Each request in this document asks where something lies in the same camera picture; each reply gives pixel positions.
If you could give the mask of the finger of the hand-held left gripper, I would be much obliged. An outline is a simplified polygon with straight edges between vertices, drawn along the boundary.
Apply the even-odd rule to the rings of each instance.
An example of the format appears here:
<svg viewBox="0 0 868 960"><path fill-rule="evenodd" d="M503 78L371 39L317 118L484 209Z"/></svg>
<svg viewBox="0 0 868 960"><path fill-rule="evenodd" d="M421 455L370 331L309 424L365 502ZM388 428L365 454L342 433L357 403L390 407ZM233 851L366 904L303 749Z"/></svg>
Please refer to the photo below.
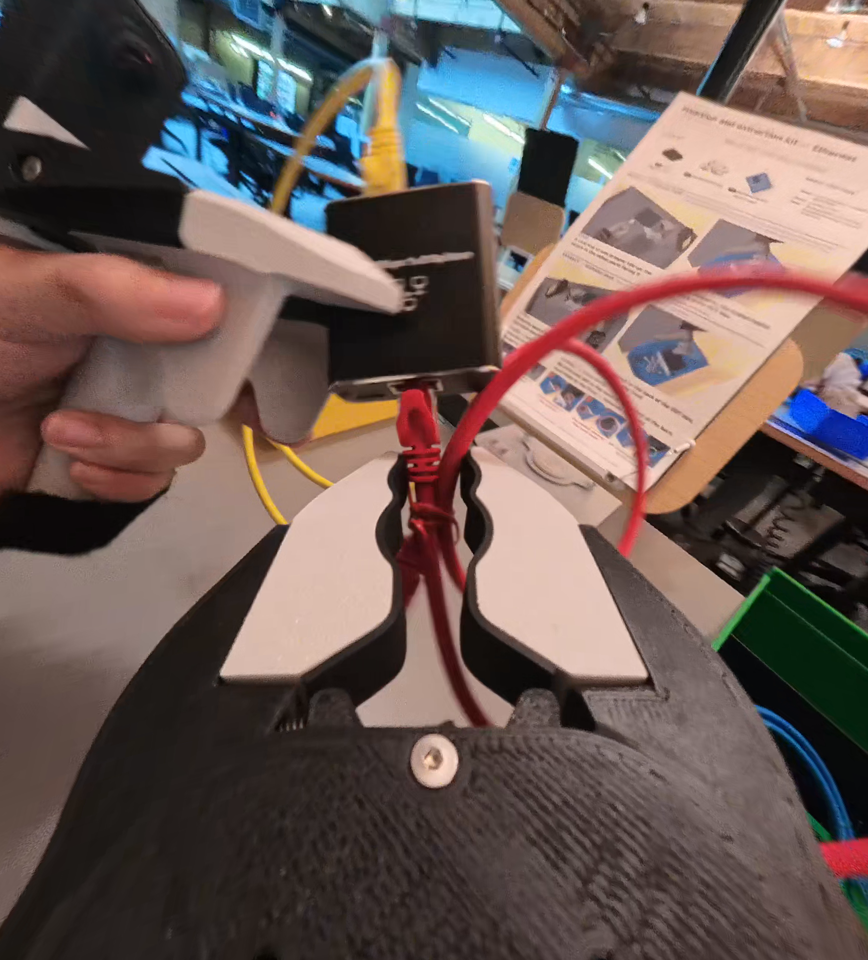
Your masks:
<svg viewBox="0 0 868 960"><path fill-rule="evenodd" d="M213 334L179 349L179 421L216 423L248 385L264 432L307 439L331 393L328 334L283 319L287 300L395 314L400 287L355 246L204 190L185 198L179 240L225 296Z"/></svg>

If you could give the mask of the black monitor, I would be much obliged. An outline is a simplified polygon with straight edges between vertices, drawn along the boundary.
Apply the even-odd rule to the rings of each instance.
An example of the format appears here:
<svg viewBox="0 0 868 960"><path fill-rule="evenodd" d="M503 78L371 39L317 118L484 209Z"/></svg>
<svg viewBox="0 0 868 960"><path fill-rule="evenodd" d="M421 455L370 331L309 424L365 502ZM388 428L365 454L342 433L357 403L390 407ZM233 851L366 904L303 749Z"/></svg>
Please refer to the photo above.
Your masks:
<svg viewBox="0 0 868 960"><path fill-rule="evenodd" d="M579 146L570 135L527 127L516 192L564 208Z"/></svg>

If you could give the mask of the blue plastic bin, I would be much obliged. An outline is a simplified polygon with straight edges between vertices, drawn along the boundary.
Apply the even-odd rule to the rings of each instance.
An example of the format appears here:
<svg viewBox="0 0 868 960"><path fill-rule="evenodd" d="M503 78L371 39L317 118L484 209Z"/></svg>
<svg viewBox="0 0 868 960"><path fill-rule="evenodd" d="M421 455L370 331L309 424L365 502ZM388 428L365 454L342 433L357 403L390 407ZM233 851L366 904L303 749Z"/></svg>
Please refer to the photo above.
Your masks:
<svg viewBox="0 0 868 960"><path fill-rule="evenodd" d="M793 429L815 445L855 461L868 460L868 416L848 416L803 389L792 396L785 416Z"/></svg>

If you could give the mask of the green plastic bin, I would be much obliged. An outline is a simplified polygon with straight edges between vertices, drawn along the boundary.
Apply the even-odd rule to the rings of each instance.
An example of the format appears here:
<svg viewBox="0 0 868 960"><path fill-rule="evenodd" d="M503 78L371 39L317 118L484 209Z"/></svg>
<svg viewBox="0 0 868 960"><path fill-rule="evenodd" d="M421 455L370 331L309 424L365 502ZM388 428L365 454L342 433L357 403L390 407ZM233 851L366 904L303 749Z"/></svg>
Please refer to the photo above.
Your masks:
<svg viewBox="0 0 868 960"><path fill-rule="evenodd" d="M712 647L780 750L815 838L867 838L868 633L774 570Z"/></svg>

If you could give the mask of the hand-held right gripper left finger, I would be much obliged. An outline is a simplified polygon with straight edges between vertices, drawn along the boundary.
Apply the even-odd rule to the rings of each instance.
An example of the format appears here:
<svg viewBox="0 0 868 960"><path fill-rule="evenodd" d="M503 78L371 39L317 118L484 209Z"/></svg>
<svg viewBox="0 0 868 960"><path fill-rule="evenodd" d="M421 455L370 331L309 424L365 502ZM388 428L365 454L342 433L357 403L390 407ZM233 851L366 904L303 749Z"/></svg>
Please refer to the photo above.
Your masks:
<svg viewBox="0 0 868 960"><path fill-rule="evenodd" d="M299 513L227 654L225 683L379 691L393 681L407 651L406 496L401 460L376 458Z"/></svg>

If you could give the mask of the black ethernet splitter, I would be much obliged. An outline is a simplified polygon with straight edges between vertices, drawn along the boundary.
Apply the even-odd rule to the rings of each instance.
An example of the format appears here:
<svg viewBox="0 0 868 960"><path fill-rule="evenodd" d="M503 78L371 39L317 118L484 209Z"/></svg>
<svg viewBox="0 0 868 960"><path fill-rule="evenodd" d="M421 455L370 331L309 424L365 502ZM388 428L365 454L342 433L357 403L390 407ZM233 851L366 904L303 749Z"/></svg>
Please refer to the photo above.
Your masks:
<svg viewBox="0 0 868 960"><path fill-rule="evenodd" d="M338 200L328 234L395 281L393 315L349 311L328 323L333 392L384 401L415 385L482 390L502 364L492 192L482 180Z"/></svg>

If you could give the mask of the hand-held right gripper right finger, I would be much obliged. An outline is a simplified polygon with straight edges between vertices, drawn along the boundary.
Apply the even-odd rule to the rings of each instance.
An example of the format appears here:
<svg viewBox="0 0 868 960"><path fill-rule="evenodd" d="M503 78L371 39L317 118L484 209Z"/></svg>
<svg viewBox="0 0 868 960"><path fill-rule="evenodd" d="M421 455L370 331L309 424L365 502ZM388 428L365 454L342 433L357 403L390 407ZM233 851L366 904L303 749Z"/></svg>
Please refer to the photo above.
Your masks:
<svg viewBox="0 0 868 960"><path fill-rule="evenodd" d="M496 458L464 460L462 498L468 671L502 699L645 686L648 668L572 513Z"/></svg>

